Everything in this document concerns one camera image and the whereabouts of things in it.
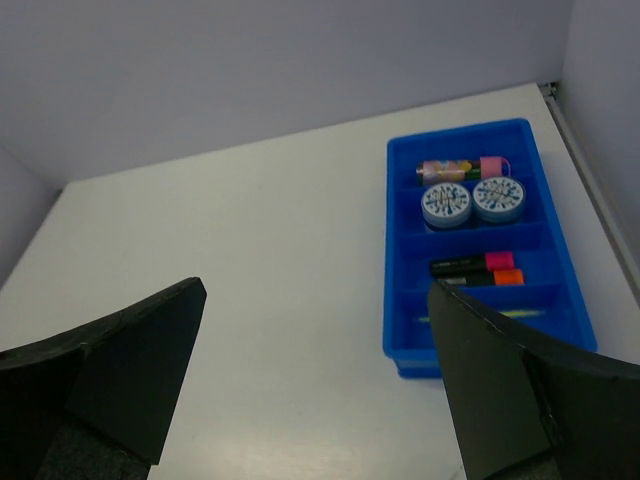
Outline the orange-capped black highlighter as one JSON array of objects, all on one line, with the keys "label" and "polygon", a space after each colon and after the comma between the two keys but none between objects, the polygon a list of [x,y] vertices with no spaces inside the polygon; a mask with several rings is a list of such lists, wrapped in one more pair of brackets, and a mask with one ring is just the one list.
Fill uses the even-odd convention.
[{"label": "orange-capped black highlighter", "polygon": [[493,272],[470,272],[452,277],[442,277],[441,281],[458,287],[518,286],[525,284],[520,269],[497,270]]}]

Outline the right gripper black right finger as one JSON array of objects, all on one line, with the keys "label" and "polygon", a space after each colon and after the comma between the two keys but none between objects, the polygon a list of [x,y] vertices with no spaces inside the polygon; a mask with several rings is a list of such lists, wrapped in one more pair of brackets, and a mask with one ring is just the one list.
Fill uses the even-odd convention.
[{"label": "right gripper black right finger", "polygon": [[638,365],[557,340],[441,281],[427,304],[467,478],[638,478]]}]

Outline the grey-blue paint jar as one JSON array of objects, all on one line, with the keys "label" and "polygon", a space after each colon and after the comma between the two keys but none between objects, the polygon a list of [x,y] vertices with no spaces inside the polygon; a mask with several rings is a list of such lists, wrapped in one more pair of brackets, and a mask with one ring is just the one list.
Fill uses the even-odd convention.
[{"label": "grey-blue paint jar", "polygon": [[462,227],[472,215],[471,193],[462,185],[444,182],[429,187],[420,200],[423,221],[429,230]]}]

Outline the yellow thin highlighter pen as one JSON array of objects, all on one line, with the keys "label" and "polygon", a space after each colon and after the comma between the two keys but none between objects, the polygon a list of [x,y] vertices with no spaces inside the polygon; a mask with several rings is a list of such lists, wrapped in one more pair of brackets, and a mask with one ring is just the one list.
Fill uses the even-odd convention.
[{"label": "yellow thin highlighter pen", "polygon": [[[525,319],[525,318],[536,318],[541,317],[546,314],[544,310],[502,310],[500,314],[509,318],[515,319]],[[429,316],[419,316],[414,318],[415,322],[418,323],[429,323]]]}]

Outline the pink-capped black highlighter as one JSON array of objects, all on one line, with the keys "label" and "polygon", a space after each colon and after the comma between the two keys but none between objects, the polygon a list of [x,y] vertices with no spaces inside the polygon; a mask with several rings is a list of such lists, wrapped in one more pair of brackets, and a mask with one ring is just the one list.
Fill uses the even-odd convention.
[{"label": "pink-capped black highlighter", "polygon": [[495,272],[515,268],[515,258],[511,251],[487,252],[466,256],[433,260],[430,274],[436,277],[464,275],[477,272]]}]

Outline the pink-capped clear bottle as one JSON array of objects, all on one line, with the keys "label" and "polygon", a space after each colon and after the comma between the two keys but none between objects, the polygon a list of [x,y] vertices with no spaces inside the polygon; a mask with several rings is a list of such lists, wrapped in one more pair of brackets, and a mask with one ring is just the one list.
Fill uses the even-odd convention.
[{"label": "pink-capped clear bottle", "polygon": [[489,156],[475,160],[426,160],[417,165],[415,175],[420,185],[433,185],[510,177],[511,171],[506,158]]}]

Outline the blue paint jar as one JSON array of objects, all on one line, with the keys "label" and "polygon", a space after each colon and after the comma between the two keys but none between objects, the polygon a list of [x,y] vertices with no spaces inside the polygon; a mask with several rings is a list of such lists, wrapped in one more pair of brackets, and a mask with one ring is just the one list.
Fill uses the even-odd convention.
[{"label": "blue paint jar", "polygon": [[472,191],[473,208],[484,222],[506,224],[517,221],[524,212],[526,189],[518,180],[491,177],[481,180]]}]

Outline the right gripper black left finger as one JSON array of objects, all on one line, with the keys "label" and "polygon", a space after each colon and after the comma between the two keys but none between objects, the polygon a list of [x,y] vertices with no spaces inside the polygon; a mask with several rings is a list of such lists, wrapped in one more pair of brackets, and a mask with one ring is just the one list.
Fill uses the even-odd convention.
[{"label": "right gripper black left finger", "polygon": [[207,292],[186,278],[1,354],[4,479],[145,479],[160,461]]}]

